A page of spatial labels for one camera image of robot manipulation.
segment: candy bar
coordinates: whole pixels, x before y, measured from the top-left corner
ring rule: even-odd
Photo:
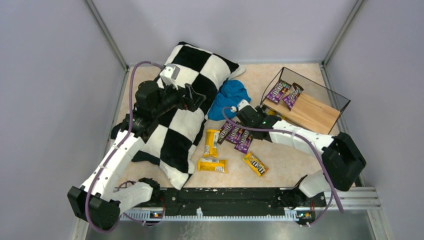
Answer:
[[[219,132],[218,144],[222,144],[224,142],[224,140],[230,134],[232,129],[233,125],[229,121],[226,121],[221,127],[221,131]]]
[[[243,133],[243,129],[240,129],[237,126],[234,126],[225,140],[230,143],[237,144],[239,142],[239,139],[242,133]]]
[[[241,135],[240,140],[238,141],[238,143],[235,145],[235,149],[239,150],[240,152],[247,154],[248,153],[248,149],[252,143],[252,135],[250,134],[250,132],[248,130],[244,130],[243,134]]]
[[[197,170],[198,171],[211,171],[217,173],[228,173],[227,171],[227,160],[215,160],[215,159],[205,159],[200,158],[197,161]]]
[[[295,105],[296,100],[299,98],[302,91],[304,90],[303,87],[301,87],[297,83],[293,83],[292,88],[293,88],[293,90],[291,91],[291,93],[282,98],[282,100],[285,102],[288,109],[290,109],[290,110],[292,110],[293,106]]]
[[[203,157],[218,157],[218,137],[220,135],[219,130],[208,129],[206,131],[206,141],[204,142],[204,153]]]
[[[274,88],[266,95],[266,98],[278,104],[283,95],[290,89],[292,85],[283,80],[278,80]]]
[[[259,176],[262,177],[267,171],[268,167],[265,166],[253,153],[249,152],[243,157],[243,161]]]

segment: wire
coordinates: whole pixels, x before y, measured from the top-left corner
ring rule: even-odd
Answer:
[[[327,211],[328,207],[330,206],[330,202],[333,200],[333,195],[334,195],[334,200],[337,204],[338,210],[341,213],[344,212],[344,209],[343,209],[342,203],[340,201],[339,195],[336,192],[336,188],[334,187],[333,182],[330,179],[329,173],[327,172],[327,169],[324,166],[324,163],[323,163],[323,160],[321,159],[320,154],[318,153],[317,149],[312,145],[312,143],[310,141],[308,141],[308,139],[306,137],[304,137],[304,136],[302,136],[298,133],[293,133],[292,131],[287,131],[287,130],[282,130],[282,129],[272,129],[272,128],[271,129],[262,129],[262,128],[247,127],[247,126],[237,124],[233,120],[231,120],[227,117],[227,115],[225,114],[225,109],[231,109],[231,107],[229,107],[229,106],[224,107],[222,109],[222,115],[233,126],[239,127],[241,129],[249,130],[249,131],[254,131],[254,132],[276,132],[276,133],[282,133],[282,134],[290,134],[290,135],[294,135],[294,136],[300,138],[302,141],[304,141],[310,147],[310,149],[312,150],[316,159],[318,160],[319,165],[321,166],[322,171],[324,173],[324,176],[325,176],[325,178],[326,178],[326,180],[327,180],[327,182],[328,182],[328,184],[330,185],[330,188],[331,188],[331,198],[330,198],[329,204],[327,204],[327,207],[324,209],[324,211],[321,213],[321,215],[323,215]]]
[[[316,224],[318,222],[318,220],[320,220],[324,216],[324,214],[329,209],[331,202],[333,201],[333,197],[334,197],[333,192],[331,192],[330,200],[328,200],[327,206],[325,206],[324,210],[321,212],[321,214],[317,218],[315,218],[315,220],[313,222],[309,223],[309,226]]]
[[[310,201],[310,211],[313,212],[315,210],[315,202],[312,200]]]
[[[136,182],[135,182],[135,181],[130,181],[130,180],[128,180],[128,181],[123,182],[121,185],[116,186],[116,187],[115,187],[115,189],[116,189],[116,191],[117,191],[117,192],[118,192],[120,189],[127,189],[127,188],[128,188],[128,184],[132,184],[132,185],[134,185],[134,184],[136,184]]]
[[[129,79],[129,105],[128,105],[129,106],[129,121],[128,121],[129,122],[129,126],[128,126],[128,132],[123,137],[123,139],[117,144],[117,147],[112,150],[112,152],[109,154],[109,156],[107,156],[106,160],[103,163],[103,167],[100,167],[100,169],[98,170],[98,172],[94,176],[94,179],[93,179],[93,181],[91,182],[91,184],[90,184],[90,186],[88,188],[87,196],[85,197],[85,205],[84,205],[84,208],[85,208],[85,217],[87,218],[87,222],[91,226],[91,228],[93,228],[98,233],[103,233],[103,234],[111,233],[111,232],[113,232],[117,228],[118,223],[119,223],[119,219],[118,219],[118,221],[110,229],[108,229],[108,230],[103,230],[103,229],[97,227],[93,223],[93,221],[92,221],[92,219],[90,217],[89,202],[90,202],[90,196],[91,196],[91,193],[93,191],[94,185],[95,185],[96,181],[100,179],[100,175],[103,172],[103,168],[106,167],[106,165],[108,164],[108,162],[111,160],[111,158],[117,152],[118,148],[125,142],[125,140],[128,139],[128,137],[131,134],[131,130],[133,129],[133,83],[134,83],[134,76],[136,75],[137,68],[139,66],[143,65],[143,64],[150,64],[150,65],[153,65],[153,66],[158,67],[160,69],[163,68],[162,65],[160,65],[158,63],[155,63],[155,62],[141,61],[141,62],[137,63],[134,66],[134,68],[132,69],[131,78]]]

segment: wooden board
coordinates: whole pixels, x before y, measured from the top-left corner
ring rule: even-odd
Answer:
[[[295,124],[320,134],[328,134],[340,115],[340,111],[305,94],[299,96],[291,111],[281,100],[275,104],[265,99],[263,104]]]

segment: yellow candy wrapper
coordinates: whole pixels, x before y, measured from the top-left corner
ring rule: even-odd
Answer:
[[[211,171],[217,173],[228,173],[227,171],[227,160],[215,160],[200,158],[197,162],[197,170],[199,171]]]
[[[268,167],[265,166],[253,153],[249,152],[243,157],[243,161],[259,176],[262,177],[267,171]]]
[[[220,136],[219,130],[208,129],[206,131],[206,141],[204,142],[203,157],[218,157],[218,138]]]

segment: wooden box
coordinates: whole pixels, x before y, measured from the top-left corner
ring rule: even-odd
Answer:
[[[300,127],[320,134],[330,133],[350,100],[286,67],[280,72],[279,79],[289,84],[297,83],[304,91],[291,111],[283,100],[276,104],[266,95],[262,104]]]

